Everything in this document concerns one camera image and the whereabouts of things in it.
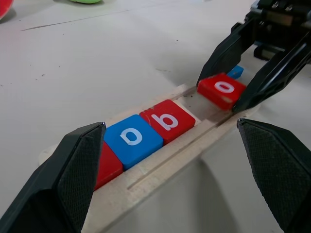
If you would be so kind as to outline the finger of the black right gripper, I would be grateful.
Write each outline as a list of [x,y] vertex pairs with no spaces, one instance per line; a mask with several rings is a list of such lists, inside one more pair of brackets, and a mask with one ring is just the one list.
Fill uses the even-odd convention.
[[311,34],[306,33],[275,54],[254,76],[232,108],[238,113],[255,107],[283,90],[311,62]]
[[251,47],[257,35],[258,20],[255,18],[237,23],[230,35],[213,51],[204,64],[197,83],[219,73],[228,73],[240,61],[242,54]]

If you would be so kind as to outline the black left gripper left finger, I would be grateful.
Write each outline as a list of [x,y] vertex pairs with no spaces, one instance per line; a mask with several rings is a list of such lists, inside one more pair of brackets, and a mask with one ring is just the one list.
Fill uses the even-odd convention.
[[104,122],[63,137],[30,176],[0,219],[2,233],[79,233],[99,169]]

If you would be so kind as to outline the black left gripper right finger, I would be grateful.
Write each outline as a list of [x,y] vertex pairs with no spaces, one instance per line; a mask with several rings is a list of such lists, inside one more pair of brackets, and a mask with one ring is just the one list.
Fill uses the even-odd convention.
[[311,231],[311,151],[289,130],[237,121],[252,174],[280,228]]

